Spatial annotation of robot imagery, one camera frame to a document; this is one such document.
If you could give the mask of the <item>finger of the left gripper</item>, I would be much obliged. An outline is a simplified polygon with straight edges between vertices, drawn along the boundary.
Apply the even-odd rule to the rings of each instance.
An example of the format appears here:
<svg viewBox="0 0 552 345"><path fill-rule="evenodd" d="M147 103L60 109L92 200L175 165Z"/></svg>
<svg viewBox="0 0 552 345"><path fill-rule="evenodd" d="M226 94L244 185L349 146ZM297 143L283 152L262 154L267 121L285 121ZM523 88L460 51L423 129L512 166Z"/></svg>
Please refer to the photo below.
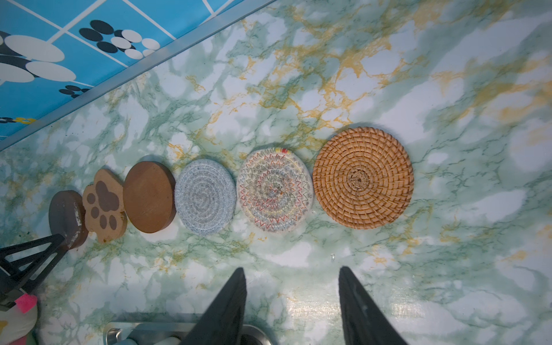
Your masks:
<svg viewBox="0 0 552 345"><path fill-rule="evenodd" d="M67 253L63 246L66 238L61 234L1 248L1 310L13 308L15 301L32 293L50 274ZM8 256L21 254L36 247L46 248L9 261Z"/></svg>

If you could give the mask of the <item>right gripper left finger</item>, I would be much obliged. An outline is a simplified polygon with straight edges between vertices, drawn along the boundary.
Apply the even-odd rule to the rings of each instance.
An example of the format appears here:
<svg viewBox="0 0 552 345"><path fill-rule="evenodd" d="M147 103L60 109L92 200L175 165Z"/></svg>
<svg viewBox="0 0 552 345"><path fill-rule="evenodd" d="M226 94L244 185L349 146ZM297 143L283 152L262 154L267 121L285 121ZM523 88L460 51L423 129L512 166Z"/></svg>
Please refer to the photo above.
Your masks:
<svg viewBox="0 0 552 345"><path fill-rule="evenodd" d="M246 278L239 267L181 344L239 344L246 299Z"/></svg>

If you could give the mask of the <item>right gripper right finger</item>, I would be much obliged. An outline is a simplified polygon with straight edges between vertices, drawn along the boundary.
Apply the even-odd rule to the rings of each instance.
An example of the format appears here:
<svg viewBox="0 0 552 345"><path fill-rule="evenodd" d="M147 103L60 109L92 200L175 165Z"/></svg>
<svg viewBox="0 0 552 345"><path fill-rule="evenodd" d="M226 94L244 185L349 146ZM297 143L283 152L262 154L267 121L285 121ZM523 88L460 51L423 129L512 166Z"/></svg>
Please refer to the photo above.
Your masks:
<svg viewBox="0 0 552 345"><path fill-rule="evenodd" d="M349 267L339 271L339 300L345 344L402 344L392 327Z"/></svg>

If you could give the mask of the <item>multicolour woven round coaster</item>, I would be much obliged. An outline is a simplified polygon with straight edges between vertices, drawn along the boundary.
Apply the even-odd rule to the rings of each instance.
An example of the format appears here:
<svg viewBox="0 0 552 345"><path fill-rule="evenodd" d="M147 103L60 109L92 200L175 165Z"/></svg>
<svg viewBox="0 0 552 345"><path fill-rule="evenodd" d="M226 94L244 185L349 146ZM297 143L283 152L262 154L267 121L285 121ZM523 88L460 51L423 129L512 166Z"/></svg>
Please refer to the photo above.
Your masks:
<svg viewBox="0 0 552 345"><path fill-rule="evenodd" d="M291 150L269 147L251 152L237 178L243 214L272 233L299 226L312 209L314 190L303 161Z"/></svg>

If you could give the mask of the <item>grey woven round coaster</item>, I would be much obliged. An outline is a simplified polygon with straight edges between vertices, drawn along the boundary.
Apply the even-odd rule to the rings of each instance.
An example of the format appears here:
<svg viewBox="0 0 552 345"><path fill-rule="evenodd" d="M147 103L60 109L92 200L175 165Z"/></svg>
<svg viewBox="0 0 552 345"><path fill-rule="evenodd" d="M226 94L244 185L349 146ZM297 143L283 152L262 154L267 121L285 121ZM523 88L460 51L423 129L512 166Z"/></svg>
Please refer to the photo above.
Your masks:
<svg viewBox="0 0 552 345"><path fill-rule="evenodd" d="M223 165L199 159L186 165L179 175L174 198L185 227L205 237L229 225L237 204L237 189Z"/></svg>

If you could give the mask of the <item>brown wooden round coaster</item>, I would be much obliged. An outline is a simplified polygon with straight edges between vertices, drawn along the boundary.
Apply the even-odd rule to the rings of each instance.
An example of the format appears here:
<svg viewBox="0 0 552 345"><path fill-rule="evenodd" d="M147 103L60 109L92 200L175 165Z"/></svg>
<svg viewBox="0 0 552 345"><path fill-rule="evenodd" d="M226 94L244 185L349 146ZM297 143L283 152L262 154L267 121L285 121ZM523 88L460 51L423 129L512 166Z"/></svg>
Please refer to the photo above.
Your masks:
<svg viewBox="0 0 552 345"><path fill-rule="evenodd" d="M153 234L175 217L175 178L165 165L143 161L132 167L123 187L126 214L141 232Z"/></svg>

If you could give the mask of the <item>rattan round coaster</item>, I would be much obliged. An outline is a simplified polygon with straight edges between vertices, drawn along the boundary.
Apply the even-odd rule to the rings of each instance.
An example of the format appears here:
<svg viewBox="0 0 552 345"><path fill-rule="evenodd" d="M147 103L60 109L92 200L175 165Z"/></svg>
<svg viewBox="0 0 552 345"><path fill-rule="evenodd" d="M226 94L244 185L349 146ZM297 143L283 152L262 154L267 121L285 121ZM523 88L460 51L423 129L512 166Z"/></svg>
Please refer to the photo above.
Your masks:
<svg viewBox="0 0 552 345"><path fill-rule="evenodd" d="M375 229L397 220L411 202L414 174L404 146L373 127L346 129L319 151L313 186L337 223Z"/></svg>

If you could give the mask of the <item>dark brown round coaster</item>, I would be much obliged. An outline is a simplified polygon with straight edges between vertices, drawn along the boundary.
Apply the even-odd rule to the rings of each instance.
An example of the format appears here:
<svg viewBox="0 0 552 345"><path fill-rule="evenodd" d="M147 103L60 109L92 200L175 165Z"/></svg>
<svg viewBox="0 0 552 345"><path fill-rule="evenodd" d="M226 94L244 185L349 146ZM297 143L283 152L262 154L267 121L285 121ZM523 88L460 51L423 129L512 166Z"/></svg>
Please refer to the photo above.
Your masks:
<svg viewBox="0 0 552 345"><path fill-rule="evenodd" d="M50 231L52 234L64 236L64 249L80 247L88 238L89 231L84 222L85 213L82 196L76 191L57 192L50 201Z"/></svg>

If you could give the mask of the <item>cork paw print coaster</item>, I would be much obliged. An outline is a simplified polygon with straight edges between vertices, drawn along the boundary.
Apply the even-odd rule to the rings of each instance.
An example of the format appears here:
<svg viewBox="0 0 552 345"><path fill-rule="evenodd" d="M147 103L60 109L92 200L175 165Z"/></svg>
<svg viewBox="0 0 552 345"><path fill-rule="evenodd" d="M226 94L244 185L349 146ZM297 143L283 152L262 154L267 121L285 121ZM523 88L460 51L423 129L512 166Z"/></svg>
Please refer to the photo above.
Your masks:
<svg viewBox="0 0 552 345"><path fill-rule="evenodd" d="M83 192L84 224L100 244L122 237L127 229L123 185L108 169L100 169Z"/></svg>

